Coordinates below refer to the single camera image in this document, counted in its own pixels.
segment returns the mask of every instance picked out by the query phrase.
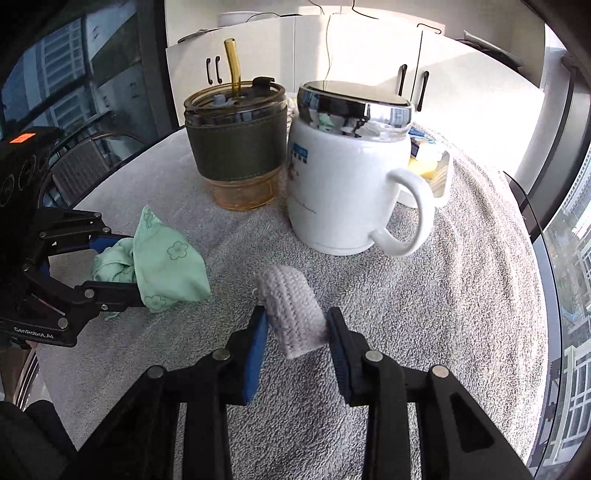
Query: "gray knitted object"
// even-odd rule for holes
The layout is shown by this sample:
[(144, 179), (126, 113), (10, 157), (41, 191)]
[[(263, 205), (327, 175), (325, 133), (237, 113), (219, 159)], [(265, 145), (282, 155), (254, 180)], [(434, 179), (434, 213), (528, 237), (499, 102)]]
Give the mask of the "gray knitted object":
[(287, 358), (297, 358), (328, 342), (326, 319), (301, 271), (271, 265), (258, 274), (256, 285), (279, 349)]

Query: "cable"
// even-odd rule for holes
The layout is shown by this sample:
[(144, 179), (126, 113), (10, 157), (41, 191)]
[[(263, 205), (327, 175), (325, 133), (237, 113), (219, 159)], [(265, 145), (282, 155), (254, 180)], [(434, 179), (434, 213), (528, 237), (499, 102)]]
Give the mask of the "cable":
[(259, 13), (259, 14), (254, 14), (254, 15), (251, 15), (250, 17), (248, 17), (248, 18), (246, 19), (246, 21), (248, 22), (248, 21), (249, 21), (249, 20), (250, 20), (252, 17), (256, 17), (257, 15), (276, 15), (276, 16), (278, 16), (278, 17), (280, 17), (280, 16), (281, 16), (280, 14), (276, 14), (275, 12), (261, 12), (261, 13)]
[(318, 8), (320, 8), (320, 13), (322, 13), (324, 15), (324, 10), (323, 8), (319, 5), (319, 4), (315, 4), (312, 0), (308, 0), (312, 5), (317, 6)]
[(324, 81), (326, 81), (326, 79), (329, 77), (330, 68), (332, 67), (332, 59), (330, 58), (330, 51), (329, 51), (329, 25), (330, 25), (330, 19), (332, 18), (332, 16), (333, 16), (333, 14), (330, 14), (329, 20), (326, 24), (326, 33), (324, 36), (324, 43), (326, 45), (326, 55), (329, 58), (329, 69), (326, 70), (326, 75), (324, 77)]
[(372, 17), (371, 15), (365, 15), (365, 14), (363, 14), (363, 13), (361, 13), (361, 12), (358, 12), (358, 11), (355, 9), (355, 0), (353, 0), (353, 6), (351, 7), (351, 10), (353, 10), (353, 12), (355, 12), (356, 14), (363, 15), (364, 17), (367, 17), (367, 18), (373, 18), (374, 20), (379, 20), (379, 18)]

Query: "white cabinet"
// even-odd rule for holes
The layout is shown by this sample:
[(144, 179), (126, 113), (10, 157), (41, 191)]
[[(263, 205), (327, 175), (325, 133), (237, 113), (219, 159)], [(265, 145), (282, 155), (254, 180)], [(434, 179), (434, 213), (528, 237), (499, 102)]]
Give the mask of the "white cabinet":
[(273, 77), (293, 91), (294, 17), (248, 22), (208, 32), (166, 49), (178, 122), (184, 125), (184, 101), (195, 92), (231, 82), (223, 42), (236, 40), (242, 80)]
[(402, 96), (409, 98), (414, 81), (409, 72), (417, 65), (420, 41), (421, 30), (405, 22), (357, 14), (297, 17), (294, 86), (326, 78), (378, 85), (398, 93), (406, 65)]
[[(535, 130), (544, 93), (517, 72), (443, 35), (423, 32), (412, 102), (416, 121), (480, 164), (514, 175)], [(413, 78), (415, 69), (407, 77)]]

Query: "gray towel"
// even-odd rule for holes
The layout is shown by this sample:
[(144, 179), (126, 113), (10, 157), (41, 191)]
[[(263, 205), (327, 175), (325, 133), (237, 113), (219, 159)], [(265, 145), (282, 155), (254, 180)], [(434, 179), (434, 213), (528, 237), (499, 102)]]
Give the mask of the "gray towel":
[[(80, 209), (102, 212), (114, 232), (133, 233), (144, 204), (184, 233), (205, 260), (212, 296), (160, 314), (102, 316), (75, 348), (40, 346), (40, 367), (76, 446), (150, 365), (186, 367), (225, 344), (256, 305), (255, 277), (276, 263), (303, 272), (320, 307), (340, 306), (351, 329), (401, 365), (447, 365), (523, 460), (537, 431), (547, 366), (544, 298), (521, 214), (500, 172), (456, 157), (449, 204), (413, 255), (378, 248), (352, 257), (310, 250), (293, 234), (282, 196), (252, 212), (214, 205), (185, 130), (139, 156)], [(391, 232), (409, 240), (416, 211), (398, 205)], [(54, 259), (52, 275), (88, 279), (91, 252)], [(346, 407), (327, 346), (287, 360), (269, 340), (249, 407), (229, 409), (236, 479), (360, 478), (365, 408)], [(411, 432), (418, 477), (417, 432)]]

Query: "green cloth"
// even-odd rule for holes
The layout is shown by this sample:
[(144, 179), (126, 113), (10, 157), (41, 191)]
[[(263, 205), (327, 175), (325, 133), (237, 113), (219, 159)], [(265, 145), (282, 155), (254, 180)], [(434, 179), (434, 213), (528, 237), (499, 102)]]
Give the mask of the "green cloth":
[(163, 312), (178, 301), (210, 296), (201, 255), (147, 206), (133, 238), (119, 240), (95, 257), (95, 281), (137, 283), (144, 305)]

